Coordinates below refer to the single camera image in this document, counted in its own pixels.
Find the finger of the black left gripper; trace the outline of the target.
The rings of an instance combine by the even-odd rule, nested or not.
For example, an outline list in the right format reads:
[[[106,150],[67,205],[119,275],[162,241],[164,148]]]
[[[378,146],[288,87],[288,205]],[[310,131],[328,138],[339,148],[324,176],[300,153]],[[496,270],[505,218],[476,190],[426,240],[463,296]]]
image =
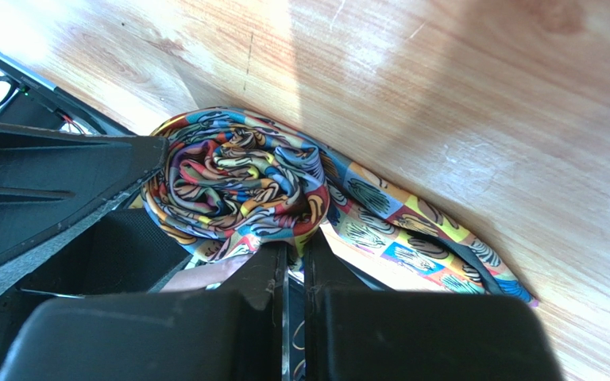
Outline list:
[[[145,210],[108,213],[0,296],[0,367],[21,326],[42,302],[156,292],[190,260]]]
[[[0,266],[159,171],[161,137],[0,124]]]

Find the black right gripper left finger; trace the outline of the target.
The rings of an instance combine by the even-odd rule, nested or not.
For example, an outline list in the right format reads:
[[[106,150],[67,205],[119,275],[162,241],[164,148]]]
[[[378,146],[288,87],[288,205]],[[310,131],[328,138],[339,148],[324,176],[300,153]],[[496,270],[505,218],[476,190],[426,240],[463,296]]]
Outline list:
[[[211,291],[43,302],[0,380],[279,380],[287,252],[263,246]]]

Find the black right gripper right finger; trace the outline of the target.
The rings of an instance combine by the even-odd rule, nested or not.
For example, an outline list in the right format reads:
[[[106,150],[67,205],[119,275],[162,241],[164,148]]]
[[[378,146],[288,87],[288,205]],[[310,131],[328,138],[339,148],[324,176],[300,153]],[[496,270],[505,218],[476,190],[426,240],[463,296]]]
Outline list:
[[[539,319],[507,296],[375,291],[323,233],[304,250],[309,380],[560,380]]]

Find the colourful patterned tie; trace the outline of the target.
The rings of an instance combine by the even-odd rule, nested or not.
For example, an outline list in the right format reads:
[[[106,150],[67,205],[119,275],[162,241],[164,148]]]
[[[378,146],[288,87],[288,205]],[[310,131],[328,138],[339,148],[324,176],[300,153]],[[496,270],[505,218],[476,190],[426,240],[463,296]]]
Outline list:
[[[347,244],[462,294],[537,299],[485,242],[426,199],[287,125],[212,107],[154,131],[169,147],[141,188],[153,221],[196,260],[251,256],[269,242],[305,245],[322,224]]]

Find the aluminium frame rail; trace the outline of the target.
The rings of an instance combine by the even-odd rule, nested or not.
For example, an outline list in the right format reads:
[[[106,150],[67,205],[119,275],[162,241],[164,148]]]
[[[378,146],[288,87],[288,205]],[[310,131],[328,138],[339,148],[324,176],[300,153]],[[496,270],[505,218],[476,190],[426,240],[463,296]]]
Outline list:
[[[31,87],[35,90],[41,88],[49,91],[54,91],[57,85],[47,80],[46,78],[38,75],[36,72],[24,67],[21,63],[16,60],[4,55],[0,52],[0,71],[12,77],[19,83],[24,83],[26,86]]]

